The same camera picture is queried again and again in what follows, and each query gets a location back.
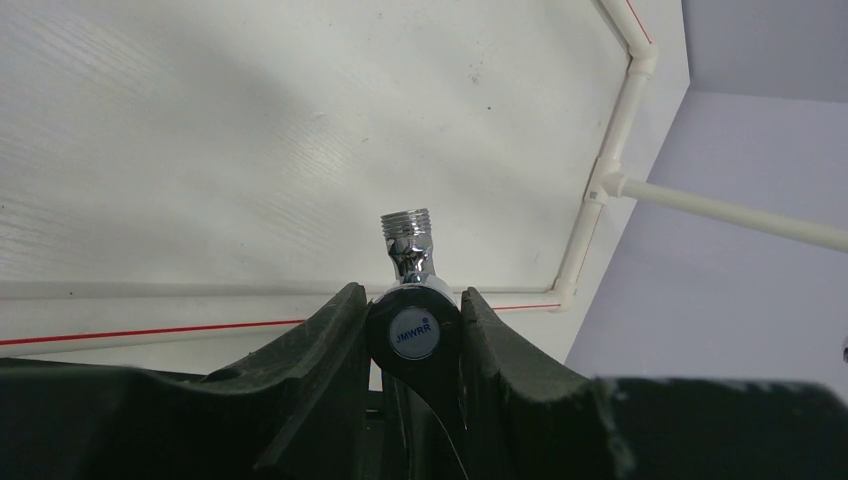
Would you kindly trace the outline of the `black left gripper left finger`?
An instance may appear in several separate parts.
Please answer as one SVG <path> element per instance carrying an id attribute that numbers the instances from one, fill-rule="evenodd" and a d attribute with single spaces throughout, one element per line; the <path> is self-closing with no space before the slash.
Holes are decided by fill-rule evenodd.
<path id="1" fill-rule="evenodd" d="M 245 479 L 267 475 L 341 368 L 360 391 L 364 288 L 351 283 L 304 323 L 200 379 L 38 362 L 1 370 L 5 479 Z"/>

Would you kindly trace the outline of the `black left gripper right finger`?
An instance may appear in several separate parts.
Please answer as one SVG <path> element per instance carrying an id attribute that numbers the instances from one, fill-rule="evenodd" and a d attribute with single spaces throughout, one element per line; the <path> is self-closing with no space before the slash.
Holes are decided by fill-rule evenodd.
<path id="1" fill-rule="evenodd" d="M 847 407 L 813 383 L 584 377 L 461 298 L 474 479 L 843 479 Z"/>

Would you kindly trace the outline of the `chrome faucet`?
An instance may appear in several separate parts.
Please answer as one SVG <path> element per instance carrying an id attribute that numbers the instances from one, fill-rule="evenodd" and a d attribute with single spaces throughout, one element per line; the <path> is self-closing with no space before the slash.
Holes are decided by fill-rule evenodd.
<path id="1" fill-rule="evenodd" d="M 467 479 L 459 401 L 461 315 L 453 291 L 435 271 L 429 210 L 388 213 L 380 222 L 395 283 L 369 306 L 369 355 L 427 405 L 447 437 L 460 477 Z"/>

